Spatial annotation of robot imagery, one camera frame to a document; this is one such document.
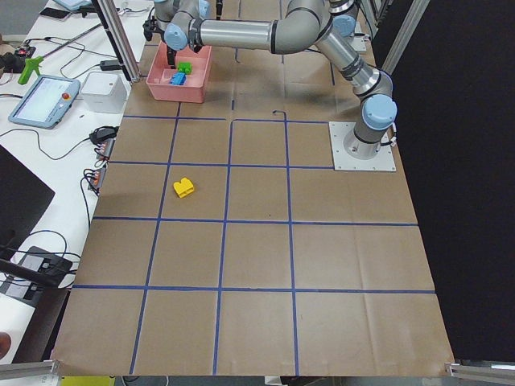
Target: tablet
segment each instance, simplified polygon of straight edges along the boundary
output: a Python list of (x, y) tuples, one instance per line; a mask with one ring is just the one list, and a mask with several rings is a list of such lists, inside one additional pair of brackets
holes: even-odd
[(53, 129), (72, 106), (80, 81), (40, 75), (9, 116), (9, 121)]

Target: black wall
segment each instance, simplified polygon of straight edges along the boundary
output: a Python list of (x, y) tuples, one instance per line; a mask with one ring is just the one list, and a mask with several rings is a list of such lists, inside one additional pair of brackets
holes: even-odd
[[(374, 41), (379, 64), (406, 12), (396, 3)], [(434, 0), (393, 73), (402, 161), (457, 359), (515, 361), (514, 15), (513, 0)]]

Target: heart-shaped block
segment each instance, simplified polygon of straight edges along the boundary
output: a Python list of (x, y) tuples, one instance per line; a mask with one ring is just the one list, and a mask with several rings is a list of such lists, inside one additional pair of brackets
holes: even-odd
[(193, 186), (192, 181), (183, 177), (180, 179), (180, 182), (174, 182), (174, 190), (179, 198), (182, 199), (183, 197), (193, 193), (195, 191), (195, 187)]

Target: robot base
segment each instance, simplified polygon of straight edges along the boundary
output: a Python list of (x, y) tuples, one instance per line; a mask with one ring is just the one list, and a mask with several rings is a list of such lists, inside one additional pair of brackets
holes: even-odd
[[(389, 171), (397, 170), (393, 160), (390, 146), (382, 146), (377, 155), (372, 159), (361, 160), (354, 158), (344, 148), (344, 138), (348, 132), (354, 129), (355, 122), (329, 122), (329, 133), (331, 134), (332, 160), (335, 170), (346, 171)], [(382, 141), (387, 142), (386, 133)]]

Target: pink plastic container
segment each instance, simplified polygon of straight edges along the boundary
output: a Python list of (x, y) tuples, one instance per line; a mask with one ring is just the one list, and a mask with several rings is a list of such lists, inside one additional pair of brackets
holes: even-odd
[(177, 70), (170, 69), (167, 62), (167, 45), (161, 42), (146, 78), (146, 84), (152, 96), (158, 101), (204, 102), (211, 71), (211, 50), (212, 48), (207, 46), (203, 47), (198, 54), (189, 48), (177, 52), (175, 62), (190, 62), (192, 73), (186, 75), (184, 85), (175, 86), (170, 84), (170, 79)]

